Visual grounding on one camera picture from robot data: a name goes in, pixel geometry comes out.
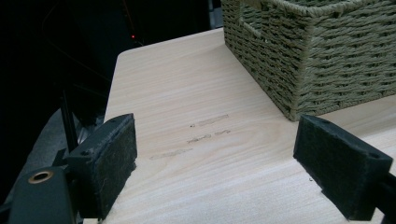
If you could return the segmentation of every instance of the table surface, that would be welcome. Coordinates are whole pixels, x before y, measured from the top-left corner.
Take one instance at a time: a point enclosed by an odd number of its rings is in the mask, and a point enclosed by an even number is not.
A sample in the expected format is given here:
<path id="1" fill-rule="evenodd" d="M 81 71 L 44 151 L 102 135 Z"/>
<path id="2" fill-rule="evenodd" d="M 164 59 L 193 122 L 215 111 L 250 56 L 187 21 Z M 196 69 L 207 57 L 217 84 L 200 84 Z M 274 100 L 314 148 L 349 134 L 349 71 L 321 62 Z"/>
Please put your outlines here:
<path id="1" fill-rule="evenodd" d="M 123 52 L 105 120 L 126 113 L 137 168 L 104 223 L 348 223 L 292 157 L 298 122 L 222 29 Z M 320 117 L 396 157 L 396 95 Z"/>

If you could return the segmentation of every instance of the wire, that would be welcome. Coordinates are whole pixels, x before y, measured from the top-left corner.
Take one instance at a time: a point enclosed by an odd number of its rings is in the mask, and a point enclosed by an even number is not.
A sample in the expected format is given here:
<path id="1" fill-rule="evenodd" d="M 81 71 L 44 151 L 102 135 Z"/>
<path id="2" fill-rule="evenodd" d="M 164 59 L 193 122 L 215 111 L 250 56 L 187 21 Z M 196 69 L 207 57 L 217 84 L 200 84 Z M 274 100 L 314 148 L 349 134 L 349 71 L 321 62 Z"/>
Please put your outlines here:
<path id="1" fill-rule="evenodd" d="M 73 62 L 78 63 L 80 66 L 84 67 L 85 69 L 93 72 L 94 74 L 96 74 L 97 76 L 101 77 L 102 79 L 106 80 L 107 82 L 111 83 L 111 80 L 105 76 L 103 76 L 102 74 L 96 72 L 95 70 L 93 70 L 92 68 L 90 68 L 89 66 L 87 66 L 86 64 L 80 62 L 79 60 L 75 59 L 74 57 L 72 57 L 70 54 L 68 54 L 67 52 L 65 52 L 64 50 L 62 50 L 61 48 L 59 48 L 55 43 L 53 43 L 47 36 L 45 33 L 45 23 L 47 21 L 47 19 L 50 17 L 50 15 L 52 14 L 53 10 L 55 10 L 55 8 L 61 3 L 61 0 L 58 0 L 56 2 L 56 4 L 49 10 L 49 12 L 47 13 L 46 17 L 43 19 L 43 21 L 41 22 L 41 32 L 43 34 L 43 36 L 45 37 L 46 41 L 49 42 L 49 44 L 51 44 L 54 48 L 56 48 L 58 51 L 60 51 L 63 55 L 65 55 L 67 58 L 71 59 Z"/>

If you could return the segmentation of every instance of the wooden table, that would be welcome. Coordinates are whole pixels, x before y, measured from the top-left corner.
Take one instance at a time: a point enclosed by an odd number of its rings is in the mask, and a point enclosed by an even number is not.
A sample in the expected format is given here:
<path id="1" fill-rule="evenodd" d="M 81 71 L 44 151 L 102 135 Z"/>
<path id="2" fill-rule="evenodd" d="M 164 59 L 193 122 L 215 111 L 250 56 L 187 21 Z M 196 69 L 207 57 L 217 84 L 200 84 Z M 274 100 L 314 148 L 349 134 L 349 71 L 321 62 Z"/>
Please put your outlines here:
<path id="1" fill-rule="evenodd" d="M 235 59 L 222 29 L 123 52 L 105 120 L 126 113 L 137 168 L 105 223 L 347 223 L 292 157 L 298 122 Z M 396 158 L 396 96 L 321 117 Z"/>

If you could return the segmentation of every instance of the woven texture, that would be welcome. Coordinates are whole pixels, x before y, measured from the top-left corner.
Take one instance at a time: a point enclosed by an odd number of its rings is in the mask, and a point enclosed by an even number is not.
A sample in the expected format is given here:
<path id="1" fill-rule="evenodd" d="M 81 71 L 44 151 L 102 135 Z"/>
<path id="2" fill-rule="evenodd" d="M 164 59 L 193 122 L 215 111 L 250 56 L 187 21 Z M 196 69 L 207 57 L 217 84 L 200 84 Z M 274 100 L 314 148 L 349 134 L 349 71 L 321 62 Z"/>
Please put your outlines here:
<path id="1" fill-rule="evenodd" d="M 396 2 L 222 0 L 227 47 L 290 120 L 396 93 Z"/>

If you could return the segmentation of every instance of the green basket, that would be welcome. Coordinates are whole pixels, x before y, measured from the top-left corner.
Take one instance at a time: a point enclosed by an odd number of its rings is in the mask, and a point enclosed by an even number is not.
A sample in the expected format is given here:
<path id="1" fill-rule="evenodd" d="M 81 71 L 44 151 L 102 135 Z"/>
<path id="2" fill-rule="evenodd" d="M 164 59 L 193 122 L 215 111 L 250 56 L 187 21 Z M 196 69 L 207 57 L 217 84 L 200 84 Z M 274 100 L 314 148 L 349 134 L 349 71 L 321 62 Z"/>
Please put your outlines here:
<path id="1" fill-rule="evenodd" d="M 396 93 L 396 1 L 221 3 L 227 47 L 288 119 Z"/>

